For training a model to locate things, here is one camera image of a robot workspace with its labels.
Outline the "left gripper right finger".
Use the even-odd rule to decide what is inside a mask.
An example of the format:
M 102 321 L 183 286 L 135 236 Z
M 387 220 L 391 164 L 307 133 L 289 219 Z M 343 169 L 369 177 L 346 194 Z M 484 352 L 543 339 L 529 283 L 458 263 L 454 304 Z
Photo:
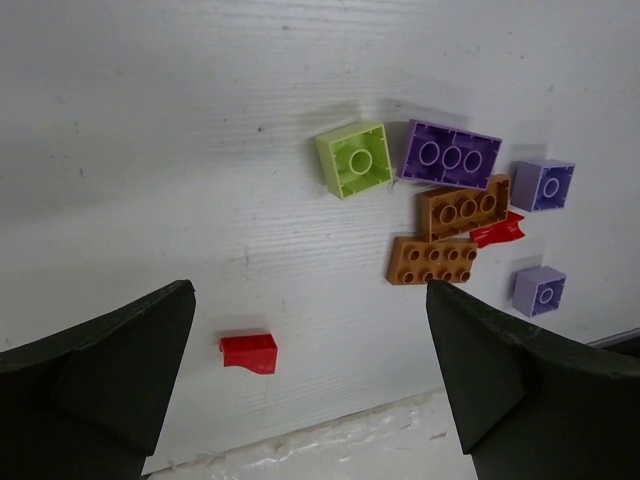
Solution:
M 426 311 L 478 478 L 638 478 L 638 349 L 570 340 L 440 280 Z

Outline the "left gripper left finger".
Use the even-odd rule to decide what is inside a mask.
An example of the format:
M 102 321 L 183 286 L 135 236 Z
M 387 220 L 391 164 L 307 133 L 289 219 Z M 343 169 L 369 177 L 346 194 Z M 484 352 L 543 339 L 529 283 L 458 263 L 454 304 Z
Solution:
M 196 308 L 188 280 L 1 354 L 4 479 L 139 479 Z

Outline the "light green 2x2 brick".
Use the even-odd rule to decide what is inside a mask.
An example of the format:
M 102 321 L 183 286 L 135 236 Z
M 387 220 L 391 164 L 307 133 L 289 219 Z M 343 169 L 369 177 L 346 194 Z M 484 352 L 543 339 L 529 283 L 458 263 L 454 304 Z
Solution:
M 314 139 L 328 191 L 345 200 L 394 176 L 385 126 L 361 121 Z

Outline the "lavender 2x2 lego brick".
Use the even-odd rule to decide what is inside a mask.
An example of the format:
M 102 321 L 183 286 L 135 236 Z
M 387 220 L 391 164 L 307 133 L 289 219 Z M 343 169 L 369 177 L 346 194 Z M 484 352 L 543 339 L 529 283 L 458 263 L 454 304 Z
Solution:
M 575 164 L 560 160 L 518 160 L 511 187 L 511 204 L 527 212 L 563 209 Z
M 549 266 L 520 270 L 515 274 L 512 306 L 528 318 L 560 306 L 566 275 Z

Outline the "small red curved piece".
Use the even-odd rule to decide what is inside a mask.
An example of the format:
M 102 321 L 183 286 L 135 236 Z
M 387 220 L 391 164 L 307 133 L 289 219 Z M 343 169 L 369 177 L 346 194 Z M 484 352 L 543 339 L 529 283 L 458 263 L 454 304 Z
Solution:
M 525 237 L 520 228 L 523 219 L 523 215 L 509 211 L 504 221 L 473 230 L 470 232 L 470 238 L 479 248 L 520 240 Z

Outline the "red sloped lego piece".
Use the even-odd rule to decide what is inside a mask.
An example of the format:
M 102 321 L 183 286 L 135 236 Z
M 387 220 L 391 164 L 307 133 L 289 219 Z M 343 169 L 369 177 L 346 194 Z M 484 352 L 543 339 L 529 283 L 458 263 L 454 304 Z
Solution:
M 257 375 L 276 372 L 278 346 L 270 333 L 223 337 L 219 350 L 225 367 L 240 367 Z

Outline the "orange 2x4 lego plate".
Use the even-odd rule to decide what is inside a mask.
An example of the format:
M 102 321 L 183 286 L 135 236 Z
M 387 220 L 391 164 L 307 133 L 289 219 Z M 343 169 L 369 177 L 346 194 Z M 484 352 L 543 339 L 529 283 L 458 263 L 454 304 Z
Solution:
M 431 280 L 466 283 L 477 249 L 478 245 L 469 239 L 428 243 L 415 237 L 396 237 L 386 279 L 398 286 L 426 285 Z

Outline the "orange 2x4 lego brick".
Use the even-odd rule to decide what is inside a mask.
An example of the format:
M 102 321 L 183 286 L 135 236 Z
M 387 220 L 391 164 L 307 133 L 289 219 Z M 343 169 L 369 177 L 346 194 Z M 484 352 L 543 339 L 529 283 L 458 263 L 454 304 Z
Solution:
M 417 195 L 420 233 L 428 242 L 492 226 L 508 215 L 511 178 L 493 175 L 486 190 L 440 187 Z

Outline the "purple 2x4 lego brick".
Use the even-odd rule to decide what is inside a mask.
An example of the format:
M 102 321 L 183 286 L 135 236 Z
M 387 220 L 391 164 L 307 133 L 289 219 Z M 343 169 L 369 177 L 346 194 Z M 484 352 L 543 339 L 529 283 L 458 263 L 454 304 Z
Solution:
M 441 186 L 486 190 L 500 138 L 412 119 L 397 176 Z

